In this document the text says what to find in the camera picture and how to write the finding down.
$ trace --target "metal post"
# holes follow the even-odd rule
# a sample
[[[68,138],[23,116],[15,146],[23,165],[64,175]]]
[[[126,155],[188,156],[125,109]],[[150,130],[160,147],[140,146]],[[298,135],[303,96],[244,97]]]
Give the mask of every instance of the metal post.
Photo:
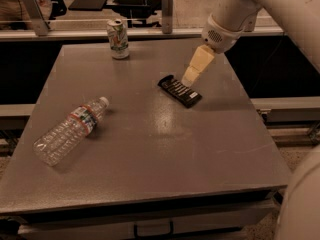
[[[173,0],[162,0],[162,33],[172,33]]]
[[[34,31],[38,36],[45,36],[48,34],[50,27],[47,22],[43,19],[42,13],[38,6],[37,0],[22,0],[30,20],[32,22]]]

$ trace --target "drawer handle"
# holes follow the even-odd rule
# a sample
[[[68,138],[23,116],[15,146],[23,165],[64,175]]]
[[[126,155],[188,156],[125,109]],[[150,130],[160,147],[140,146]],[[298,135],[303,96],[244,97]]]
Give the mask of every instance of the drawer handle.
[[[167,239],[168,237],[173,235],[173,222],[170,221],[170,231],[169,233],[162,234],[162,235],[154,235],[154,236],[139,236],[138,234],[138,226],[134,225],[134,237],[135,239],[138,240],[162,240],[162,239]]]

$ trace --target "drawer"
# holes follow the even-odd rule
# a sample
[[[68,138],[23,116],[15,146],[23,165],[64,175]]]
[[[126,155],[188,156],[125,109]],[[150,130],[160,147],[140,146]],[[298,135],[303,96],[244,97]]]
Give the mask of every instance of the drawer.
[[[274,209],[274,204],[271,200],[265,200],[192,209],[194,215],[177,216],[175,213],[174,217],[161,219],[148,219],[144,215],[123,223],[112,223],[110,218],[94,218],[23,225],[19,234],[28,240],[63,240],[71,237],[77,240],[120,240],[159,235],[174,238],[179,234],[256,224]]]

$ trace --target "floor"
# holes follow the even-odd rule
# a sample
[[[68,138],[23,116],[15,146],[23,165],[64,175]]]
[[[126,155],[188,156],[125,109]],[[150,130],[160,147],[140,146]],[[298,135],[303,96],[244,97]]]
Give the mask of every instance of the floor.
[[[67,6],[73,0],[65,0]],[[175,27],[201,27],[203,26],[209,13],[215,6],[218,0],[174,0],[174,26]],[[79,12],[69,11],[67,15],[57,18],[56,21],[51,22],[51,27],[57,30],[73,30],[73,29],[100,29],[105,28],[107,18],[119,17],[110,10],[103,10],[101,12]],[[151,21],[161,21],[161,12],[154,16]],[[268,16],[265,11],[259,13],[258,25],[273,26],[276,25],[274,21]],[[297,142],[297,135],[305,138],[305,132],[295,132],[295,130],[269,130],[270,134],[276,140],[279,150],[285,159],[288,167],[294,171],[299,165],[300,161],[312,149],[311,142],[299,143]],[[287,141],[278,141],[279,136],[283,135]],[[10,157],[1,155],[0,152],[0,180],[5,171],[7,164],[10,162]],[[246,227],[248,240],[271,240],[274,236],[275,223],[279,214],[279,209],[275,209],[272,213],[266,216],[257,225]]]

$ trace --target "bottle label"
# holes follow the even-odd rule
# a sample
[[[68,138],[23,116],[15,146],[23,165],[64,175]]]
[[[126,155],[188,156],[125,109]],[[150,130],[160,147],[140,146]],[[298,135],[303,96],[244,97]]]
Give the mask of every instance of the bottle label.
[[[70,116],[78,120],[84,126],[87,135],[97,124],[96,118],[93,116],[90,110],[84,106],[78,107],[76,110],[70,113]]]

